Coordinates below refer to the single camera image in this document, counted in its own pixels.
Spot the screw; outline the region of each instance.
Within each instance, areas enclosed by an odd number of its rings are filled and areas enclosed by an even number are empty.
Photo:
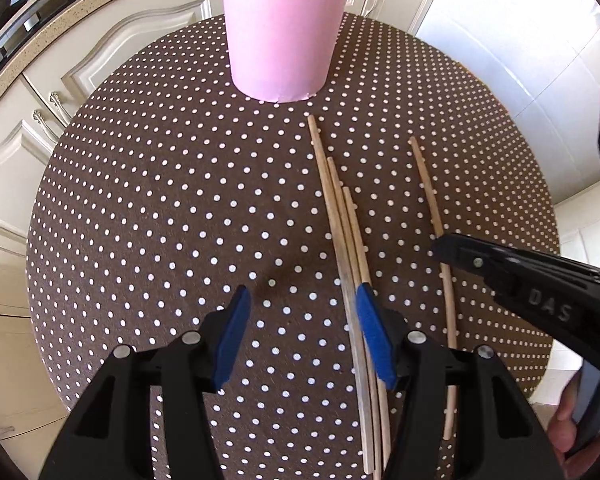
[[[202,339],[202,336],[200,335],[199,332],[196,332],[195,330],[191,330],[190,332],[185,332],[184,334],[182,334],[182,342],[185,345],[198,344],[201,339]]]
[[[131,354],[131,348],[127,345],[119,345],[113,349],[113,355],[118,359],[124,359],[125,357],[129,357]]]
[[[421,345],[427,340],[427,336],[420,330],[413,330],[407,334],[407,339],[416,345]]]
[[[483,359],[491,359],[495,355],[495,352],[490,346],[481,345],[478,346],[478,355]]]

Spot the human hand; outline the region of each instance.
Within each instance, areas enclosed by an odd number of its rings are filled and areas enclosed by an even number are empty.
[[[565,458],[576,441],[576,423],[571,418],[576,407],[580,372],[577,372],[564,387],[560,405],[552,416],[547,427],[547,435],[554,446],[554,451],[567,479],[578,478],[588,471],[600,456],[600,436],[570,458]]]

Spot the polka dot tablecloth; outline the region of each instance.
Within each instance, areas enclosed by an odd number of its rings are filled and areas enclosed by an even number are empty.
[[[546,184],[488,88],[435,48],[346,14],[327,83],[269,104],[232,85],[224,20],[168,34],[112,74],[46,168],[27,251],[32,319],[70,408],[120,343],[170,342],[251,291],[234,373],[206,405],[228,480],[364,478],[338,271],[306,125],[352,189],[384,306],[445,342],[432,225],[408,139],[424,149],[446,229],[557,251]],[[526,394],[551,339],[456,271],[460,345],[487,342]],[[170,478],[152,395],[155,477]],[[392,429],[400,394],[390,393]],[[441,446],[449,478],[453,442]]]

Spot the pink cup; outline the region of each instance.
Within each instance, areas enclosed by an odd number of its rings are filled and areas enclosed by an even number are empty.
[[[231,76],[244,94],[301,101],[327,80],[346,0],[224,0]]]

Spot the wooden chopstick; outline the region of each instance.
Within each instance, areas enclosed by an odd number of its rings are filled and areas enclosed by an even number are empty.
[[[427,169],[424,157],[420,151],[418,139],[412,136],[409,139],[409,143],[413,149],[413,156],[416,159],[420,180],[424,186],[424,193],[427,198],[427,204],[429,205],[429,211],[431,213],[433,232],[437,238],[445,233],[445,229],[442,225],[442,218],[440,217],[440,210],[438,209],[436,193],[433,190],[433,184],[431,183],[429,170]],[[451,276],[451,267],[449,267],[447,264],[440,264],[440,274],[442,275],[442,289],[445,297],[446,345],[449,348],[457,349],[458,335],[456,334],[456,300],[454,298],[454,284]],[[453,437],[454,412],[456,410],[457,398],[458,388],[456,386],[449,386],[446,391],[445,431],[443,433],[443,438],[445,440],[450,440]]]
[[[360,265],[358,263],[358,254],[356,253],[356,244],[354,241],[354,235],[352,232],[351,224],[349,221],[349,215],[347,211],[347,205],[344,199],[342,188],[340,187],[340,178],[338,177],[338,170],[332,157],[327,158],[327,165],[331,175],[331,183],[333,184],[333,190],[336,195],[336,203],[338,205],[338,212],[340,215],[340,222],[344,229],[344,239],[347,245],[347,254],[349,255],[349,264],[353,275],[353,283],[355,289],[358,290],[362,280],[360,279]],[[378,401],[378,386],[376,373],[374,371],[374,364],[371,359],[371,353],[366,345],[365,341],[365,357],[366,357],[366,371],[367,380],[369,383],[369,394],[371,396],[371,421],[373,427],[374,436],[374,478],[379,480],[382,476],[382,439],[381,439],[381,425],[380,425],[380,409]]]
[[[366,261],[365,245],[362,241],[362,231],[356,215],[356,207],[348,187],[344,187],[344,202],[347,206],[349,224],[353,232],[353,241],[356,249],[358,266],[360,267],[360,282],[371,284],[371,273]],[[386,386],[382,379],[376,376],[376,389],[378,390],[378,403],[380,412],[380,434],[382,439],[382,470],[386,468],[386,463],[391,454],[391,423],[389,421],[389,405],[386,396]]]
[[[338,203],[334,193],[329,167],[324,155],[324,148],[320,140],[318,126],[313,116],[308,117],[311,140],[314,144],[314,153],[320,174],[320,184],[324,195],[324,203],[329,218],[329,228],[333,241],[333,249],[336,253],[338,274],[340,275],[340,286],[344,301],[344,310],[349,325],[349,340],[351,344],[351,357],[356,369],[356,393],[358,395],[358,413],[360,415],[360,437],[362,440],[362,463],[366,474],[371,474],[375,469],[373,454],[373,422],[371,413],[371,397],[367,379],[365,342],[360,330],[360,322],[356,313],[356,289],[353,281],[352,270],[349,262],[349,253],[345,242],[345,235]]]

